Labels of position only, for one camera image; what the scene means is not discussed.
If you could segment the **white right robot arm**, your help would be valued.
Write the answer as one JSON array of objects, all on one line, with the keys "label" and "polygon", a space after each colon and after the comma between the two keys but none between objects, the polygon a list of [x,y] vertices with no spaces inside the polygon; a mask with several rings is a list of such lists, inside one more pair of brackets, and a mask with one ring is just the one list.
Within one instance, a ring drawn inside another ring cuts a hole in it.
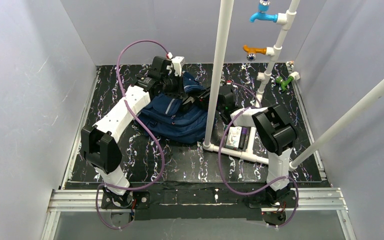
[{"label": "white right robot arm", "polygon": [[289,161],[298,131],[285,108],[279,104],[269,107],[236,105],[236,96],[230,86],[220,87],[216,110],[223,122],[236,127],[254,127],[268,154],[266,184],[273,193],[289,190]]}]

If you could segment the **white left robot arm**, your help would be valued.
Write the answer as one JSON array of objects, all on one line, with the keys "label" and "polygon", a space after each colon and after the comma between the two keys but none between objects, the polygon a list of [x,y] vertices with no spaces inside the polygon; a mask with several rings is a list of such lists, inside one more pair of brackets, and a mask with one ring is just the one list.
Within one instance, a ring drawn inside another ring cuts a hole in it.
[{"label": "white left robot arm", "polygon": [[130,122],[155,97],[165,94],[185,97],[182,67],[183,56],[154,57],[147,74],[139,74],[125,89],[119,102],[99,121],[81,130],[80,156],[103,178],[107,189],[123,196],[130,183],[121,169],[122,152],[119,140]]}]

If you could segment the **purple marker pen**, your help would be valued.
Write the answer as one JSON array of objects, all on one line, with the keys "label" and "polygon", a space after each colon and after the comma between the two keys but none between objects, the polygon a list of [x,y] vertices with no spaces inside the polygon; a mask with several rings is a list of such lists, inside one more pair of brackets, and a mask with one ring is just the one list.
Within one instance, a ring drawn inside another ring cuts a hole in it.
[{"label": "purple marker pen", "polygon": [[248,127],[242,127],[242,129],[241,129],[240,138],[239,138],[239,145],[238,145],[238,148],[240,150],[244,149],[245,142],[246,142],[246,139],[248,136],[248,131],[249,131]]}]

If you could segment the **white rectangular box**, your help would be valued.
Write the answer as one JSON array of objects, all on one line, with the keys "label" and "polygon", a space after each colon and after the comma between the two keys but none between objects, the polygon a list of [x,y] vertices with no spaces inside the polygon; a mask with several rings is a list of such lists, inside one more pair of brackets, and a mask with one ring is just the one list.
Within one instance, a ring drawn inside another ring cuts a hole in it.
[{"label": "white rectangular box", "polygon": [[231,150],[238,150],[242,134],[241,126],[231,126],[228,130],[224,147]]}]

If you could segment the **navy blue student backpack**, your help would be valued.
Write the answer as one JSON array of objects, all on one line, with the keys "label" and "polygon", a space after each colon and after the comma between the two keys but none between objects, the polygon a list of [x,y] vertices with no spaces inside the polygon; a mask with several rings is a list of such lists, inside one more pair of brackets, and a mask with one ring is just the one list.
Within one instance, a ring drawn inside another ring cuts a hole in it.
[{"label": "navy blue student backpack", "polygon": [[[185,93],[205,89],[189,72],[183,73]],[[183,144],[194,144],[205,138],[208,111],[193,106],[182,111],[183,99],[164,94],[156,96],[144,107],[138,119],[156,136]]]}]

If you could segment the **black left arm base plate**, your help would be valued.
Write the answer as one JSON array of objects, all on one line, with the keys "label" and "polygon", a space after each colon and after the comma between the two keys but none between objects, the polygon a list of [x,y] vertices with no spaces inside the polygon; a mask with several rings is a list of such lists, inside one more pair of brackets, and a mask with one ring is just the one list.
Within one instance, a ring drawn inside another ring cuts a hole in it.
[{"label": "black left arm base plate", "polygon": [[127,191],[124,195],[117,195],[104,189],[100,207],[102,209],[148,209],[151,196],[147,191]]}]

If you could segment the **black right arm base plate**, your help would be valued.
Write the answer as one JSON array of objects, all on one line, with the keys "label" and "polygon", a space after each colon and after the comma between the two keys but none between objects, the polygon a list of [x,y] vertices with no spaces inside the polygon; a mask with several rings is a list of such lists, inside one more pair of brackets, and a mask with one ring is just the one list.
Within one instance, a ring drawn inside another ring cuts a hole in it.
[{"label": "black right arm base plate", "polygon": [[294,208],[297,203],[296,192],[293,189],[274,191],[268,188],[260,193],[247,196],[245,203],[251,209],[274,208],[277,211]]}]

